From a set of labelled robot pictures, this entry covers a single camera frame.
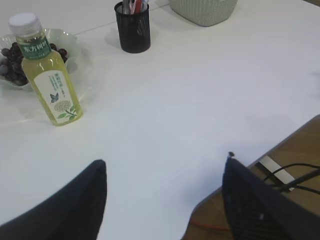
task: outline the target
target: clear plate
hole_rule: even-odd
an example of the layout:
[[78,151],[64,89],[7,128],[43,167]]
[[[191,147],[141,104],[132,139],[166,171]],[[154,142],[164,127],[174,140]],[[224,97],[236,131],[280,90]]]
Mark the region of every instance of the clear plate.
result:
[[[49,43],[57,45],[59,49],[66,49],[66,51],[68,52],[68,60],[65,62],[68,73],[75,74],[79,69],[81,69],[80,64],[83,54],[82,48],[77,41],[77,37],[63,31],[62,29],[45,28],[44,32]],[[10,49],[12,43],[14,42],[16,42],[15,36],[13,36],[12,34],[4,35],[0,37],[0,49]],[[4,56],[0,52],[0,59],[2,58],[4,58]],[[10,81],[7,81],[3,76],[0,76],[0,84],[11,86],[16,89],[32,89],[30,83],[23,86],[18,86]]]

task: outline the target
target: green tea bottle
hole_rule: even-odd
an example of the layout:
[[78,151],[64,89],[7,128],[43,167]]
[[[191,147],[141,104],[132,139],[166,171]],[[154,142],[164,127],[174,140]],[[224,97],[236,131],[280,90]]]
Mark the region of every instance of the green tea bottle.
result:
[[24,56],[21,66],[46,114],[56,126],[79,119],[83,112],[60,54],[52,50],[33,13],[9,19],[9,27]]

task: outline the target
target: mesh pen holder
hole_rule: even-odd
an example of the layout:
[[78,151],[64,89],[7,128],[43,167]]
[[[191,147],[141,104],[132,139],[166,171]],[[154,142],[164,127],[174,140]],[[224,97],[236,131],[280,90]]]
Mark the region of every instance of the mesh pen holder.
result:
[[114,7],[121,48],[127,53],[142,53],[150,48],[149,5],[140,13],[124,14],[122,2]]
[[237,2],[238,0],[169,0],[172,10],[204,27],[227,20]]

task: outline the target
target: white desk surface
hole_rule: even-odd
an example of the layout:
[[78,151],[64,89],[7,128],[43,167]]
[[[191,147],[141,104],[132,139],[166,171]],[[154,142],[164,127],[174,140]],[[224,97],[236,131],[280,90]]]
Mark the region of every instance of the white desk surface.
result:
[[199,27],[150,12],[151,48],[120,49],[116,23],[78,35],[83,117],[54,127],[33,93],[0,91],[0,224],[107,164],[99,240],[178,240],[221,185],[228,151],[253,163],[320,112],[320,8],[240,0]]
[[[2,0],[0,36],[10,34],[8,19],[17,13],[35,13],[44,28],[63,29],[78,34],[116,21],[114,7],[121,0]],[[168,0],[149,0],[150,9]]]

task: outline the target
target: red pen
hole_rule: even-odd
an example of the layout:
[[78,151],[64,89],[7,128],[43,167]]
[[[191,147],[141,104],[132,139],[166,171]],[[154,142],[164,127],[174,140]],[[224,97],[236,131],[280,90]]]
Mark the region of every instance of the red pen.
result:
[[134,9],[134,13],[138,14],[141,12],[141,5],[142,5],[142,0],[135,0],[135,9]]

